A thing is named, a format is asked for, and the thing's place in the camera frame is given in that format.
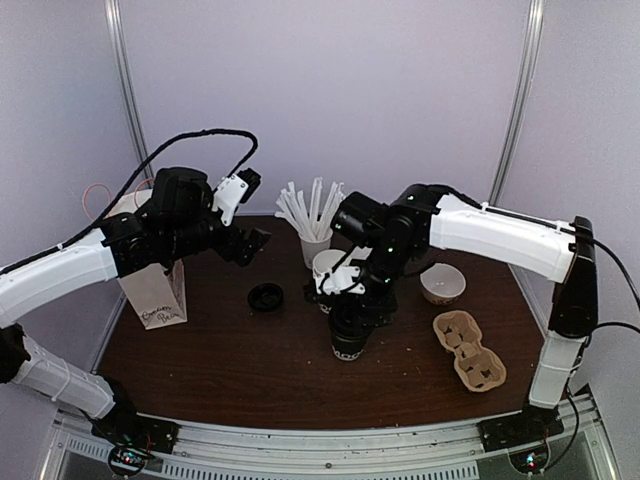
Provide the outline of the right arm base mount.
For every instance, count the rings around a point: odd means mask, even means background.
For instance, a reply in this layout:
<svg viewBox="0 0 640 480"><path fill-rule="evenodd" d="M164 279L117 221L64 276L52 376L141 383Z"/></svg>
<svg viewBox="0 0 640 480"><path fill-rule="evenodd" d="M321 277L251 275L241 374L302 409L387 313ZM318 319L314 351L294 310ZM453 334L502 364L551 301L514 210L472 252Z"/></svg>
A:
<svg viewBox="0 0 640 480"><path fill-rule="evenodd" d="M549 436L564 432L562 420L553 412L526 413L524 411L493 419L477 425L485 452L513 449L529 443L542 442Z"/></svg>

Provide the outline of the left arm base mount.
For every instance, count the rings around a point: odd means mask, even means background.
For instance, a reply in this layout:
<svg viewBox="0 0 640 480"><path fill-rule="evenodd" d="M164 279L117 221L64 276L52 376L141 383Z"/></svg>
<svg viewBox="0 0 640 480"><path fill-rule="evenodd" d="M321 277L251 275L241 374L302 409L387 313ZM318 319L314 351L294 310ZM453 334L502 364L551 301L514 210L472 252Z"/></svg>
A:
<svg viewBox="0 0 640 480"><path fill-rule="evenodd" d="M87 419L94 436L143 453L171 454L179 432L179 425L173 421L142 416L119 407L114 407L103 418L88 416Z"/></svg>

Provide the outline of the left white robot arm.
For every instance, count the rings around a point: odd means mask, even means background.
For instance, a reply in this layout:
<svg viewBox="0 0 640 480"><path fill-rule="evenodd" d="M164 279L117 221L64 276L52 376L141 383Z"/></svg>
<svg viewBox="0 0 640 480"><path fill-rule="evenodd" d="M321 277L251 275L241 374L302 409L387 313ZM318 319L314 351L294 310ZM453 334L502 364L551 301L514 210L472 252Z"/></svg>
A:
<svg viewBox="0 0 640 480"><path fill-rule="evenodd" d="M137 442L144 424L124 389L77 368L39 346L18 321L27 313L86 286L124 279L150 266L169 275L182 259L212 249L227 262L248 265L269 233L237 227L233 217L261 183L251 168L210 187L205 173L159 170L149 198L133 212L107 212L88 234L43 257L1 272L1 381L23 384L92 419L123 444Z"/></svg>

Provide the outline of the white paper bag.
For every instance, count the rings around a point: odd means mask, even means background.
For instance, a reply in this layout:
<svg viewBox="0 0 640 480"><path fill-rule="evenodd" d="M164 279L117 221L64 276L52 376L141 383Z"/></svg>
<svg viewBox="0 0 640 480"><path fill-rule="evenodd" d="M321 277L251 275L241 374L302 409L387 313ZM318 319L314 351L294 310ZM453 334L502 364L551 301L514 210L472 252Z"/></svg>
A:
<svg viewBox="0 0 640 480"><path fill-rule="evenodd" d="M151 228L144 224L141 208L150 199L149 189L128 193L100 223L119 285L147 330L188 320L184 264L180 260L171 267L159 263L160 246L152 239Z"/></svg>

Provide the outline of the stack of paper cups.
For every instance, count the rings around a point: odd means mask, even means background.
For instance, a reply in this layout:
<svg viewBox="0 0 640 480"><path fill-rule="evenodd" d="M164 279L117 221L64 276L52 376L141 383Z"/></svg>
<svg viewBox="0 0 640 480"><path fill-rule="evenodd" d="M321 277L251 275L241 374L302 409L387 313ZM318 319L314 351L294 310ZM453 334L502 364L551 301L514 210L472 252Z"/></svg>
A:
<svg viewBox="0 0 640 480"><path fill-rule="evenodd" d="M318 253L312 261L312 273L313 273L313 293L315 294L316 303L319 305L320 310L329 314L331 311L331 299L327 296L323 296L320 293L319 287L321 281L331 272L331 269L340 261L343 260L346 263L346 259L349 257L349 253L338 249L328 249Z"/></svg>

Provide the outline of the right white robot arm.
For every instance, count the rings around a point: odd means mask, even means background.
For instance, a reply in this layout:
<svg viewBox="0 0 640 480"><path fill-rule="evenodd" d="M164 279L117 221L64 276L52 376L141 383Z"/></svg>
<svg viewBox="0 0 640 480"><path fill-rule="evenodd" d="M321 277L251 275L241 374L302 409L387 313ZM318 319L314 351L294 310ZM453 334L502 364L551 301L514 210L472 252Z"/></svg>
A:
<svg viewBox="0 0 640 480"><path fill-rule="evenodd" d="M551 424L578 356L598 325L597 268L591 222L542 220L478 203L446 185L414 184L391 204L353 192L331 228L369 249L358 265L340 259L315 276L318 294L333 298L335 354L358 357L371 331L397 309L395 283L429 249L456 250L518 266L554 282L547 334L528 393L513 419L519 440L535 440Z"/></svg>

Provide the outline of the cardboard cup carrier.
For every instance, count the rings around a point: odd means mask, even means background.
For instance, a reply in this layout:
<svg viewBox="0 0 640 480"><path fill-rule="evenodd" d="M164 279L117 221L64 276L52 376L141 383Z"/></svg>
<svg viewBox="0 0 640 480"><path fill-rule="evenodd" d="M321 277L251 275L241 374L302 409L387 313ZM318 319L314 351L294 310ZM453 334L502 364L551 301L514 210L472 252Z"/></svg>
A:
<svg viewBox="0 0 640 480"><path fill-rule="evenodd" d="M506 367L482 344L483 333L470 313L463 310L441 313L432 326L441 346L454 356L453 368L470 392L484 393L506 382Z"/></svg>

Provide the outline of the single black paper cup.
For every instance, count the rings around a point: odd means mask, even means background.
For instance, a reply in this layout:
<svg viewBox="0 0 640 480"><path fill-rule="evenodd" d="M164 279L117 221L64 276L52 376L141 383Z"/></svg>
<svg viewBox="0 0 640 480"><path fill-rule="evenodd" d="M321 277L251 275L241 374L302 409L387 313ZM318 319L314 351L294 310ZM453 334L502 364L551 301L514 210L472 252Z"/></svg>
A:
<svg viewBox="0 0 640 480"><path fill-rule="evenodd" d="M360 357L373 332L371 327L346 325L330 325L329 330L333 354L346 362L355 361Z"/></svg>

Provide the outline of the black cup lid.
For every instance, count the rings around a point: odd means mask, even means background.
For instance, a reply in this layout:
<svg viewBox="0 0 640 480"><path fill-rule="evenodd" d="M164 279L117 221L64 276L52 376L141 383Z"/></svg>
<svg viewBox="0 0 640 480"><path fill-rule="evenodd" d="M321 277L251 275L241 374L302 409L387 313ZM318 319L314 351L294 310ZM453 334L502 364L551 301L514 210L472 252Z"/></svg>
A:
<svg viewBox="0 0 640 480"><path fill-rule="evenodd" d="M373 327L366 325L349 305L334 305L329 314L328 324L332 334L344 338L367 337L373 331Z"/></svg>

